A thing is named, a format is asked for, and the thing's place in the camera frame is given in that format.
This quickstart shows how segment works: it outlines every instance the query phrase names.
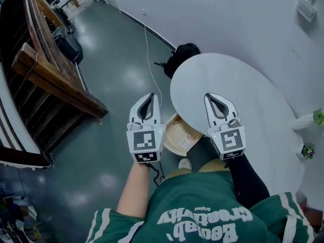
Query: green jersey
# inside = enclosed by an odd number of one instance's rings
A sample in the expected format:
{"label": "green jersey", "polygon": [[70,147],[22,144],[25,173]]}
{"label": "green jersey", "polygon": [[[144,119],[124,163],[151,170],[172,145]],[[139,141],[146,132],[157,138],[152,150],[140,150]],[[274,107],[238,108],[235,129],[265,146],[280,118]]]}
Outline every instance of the green jersey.
{"label": "green jersey", "polygon": [[111,209],[95,213],[87,243],[313,242],[314,232],[291,193],[249,210],[235,197],[230,172],[181,175],[163,182],[146,219]]}

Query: green floor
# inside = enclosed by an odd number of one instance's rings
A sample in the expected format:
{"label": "green floor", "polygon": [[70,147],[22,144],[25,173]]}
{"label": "green floor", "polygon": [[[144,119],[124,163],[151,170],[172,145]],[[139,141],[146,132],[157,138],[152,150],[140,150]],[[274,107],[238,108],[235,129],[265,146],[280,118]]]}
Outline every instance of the green floor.
{"label": "green floor", "polygon": [[[158,94],[147,65],[143,27],[102,2],[82,11],[73,22],[84,52],[81,72],[90,93],[107,106],[109,114],[102,125],[90,119],[76,128],[53,152],[53,167],[20,171],[26,191],[22,204],[29,201],[35,206],[53,242],[60,243],[85,242],[94,212],[116,208],[133,162],[126,138],[129,111],[145,94]],[[147,37],[152,72],[163,93],[161,118],[165,122],[175,113],[171,80],[153,63],[167,61],[171,49],[151,33]],[[195,171],[213,155],[209,140],[203,138],[188,157]],[[180,159],[164,149],[164,174],[177,168]],[[17,170],[2,166],[0,172],[6,191],[21,195]]]}

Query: black arm sleeve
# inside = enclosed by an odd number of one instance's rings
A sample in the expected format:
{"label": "black arm sleeve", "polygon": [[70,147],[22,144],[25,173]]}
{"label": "black arm sleeve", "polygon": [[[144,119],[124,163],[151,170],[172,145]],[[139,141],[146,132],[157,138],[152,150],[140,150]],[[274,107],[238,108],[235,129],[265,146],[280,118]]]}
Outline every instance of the black arm sleeve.
{"label": "black arm sleeve", "polygon": [[249,209],[270,197],[266,185],[250,165],[245,154],[229,161],[237,201]]}

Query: white desk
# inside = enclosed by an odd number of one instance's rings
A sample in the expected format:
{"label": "white desk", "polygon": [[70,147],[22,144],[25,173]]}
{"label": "white desk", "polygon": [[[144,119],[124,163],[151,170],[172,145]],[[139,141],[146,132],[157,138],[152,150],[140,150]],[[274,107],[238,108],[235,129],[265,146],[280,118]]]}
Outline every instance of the white desk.
{"label": "white desk", "polygon": [[289,123],[296,118],[277,88],[230,56],[206,53],[188,59],[172,78],[171,99],[184,121],[203,134],[209,128],[204,103],[208,92],[234,103],[246,131],[245,154],[270,194],[296,193],[305,169],[296,156],[303,140],[291,129]]}

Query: black backpack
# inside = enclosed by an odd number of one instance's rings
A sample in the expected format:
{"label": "black backpack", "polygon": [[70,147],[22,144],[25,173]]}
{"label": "black backpack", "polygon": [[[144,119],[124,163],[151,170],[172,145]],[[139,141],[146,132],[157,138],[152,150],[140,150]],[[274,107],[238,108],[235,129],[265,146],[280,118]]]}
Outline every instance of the black backpack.
{"label": "black backpack", "polygon": [[177,68],[185,62],[188,58],[200,54],[200,50],[193,43],[187,43],[180,45],[175,51],[172,52],[172,56],[169,58],[167,63],[156,63],[155,65],[162,66],[164,73],[172,78]]}

